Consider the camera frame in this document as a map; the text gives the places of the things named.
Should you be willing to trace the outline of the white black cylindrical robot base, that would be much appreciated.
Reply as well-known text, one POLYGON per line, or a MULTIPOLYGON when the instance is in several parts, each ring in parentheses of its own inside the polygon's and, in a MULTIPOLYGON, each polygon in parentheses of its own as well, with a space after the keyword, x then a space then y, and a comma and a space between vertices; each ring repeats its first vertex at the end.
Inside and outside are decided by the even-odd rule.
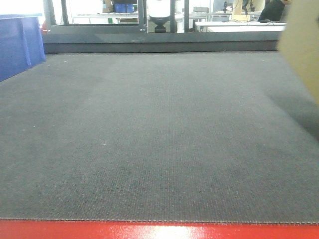
POLYGON ((170 20, 170 0, 148 0, 150 20, 156 25, 155 33, 166 33, 164 26, 170 20))

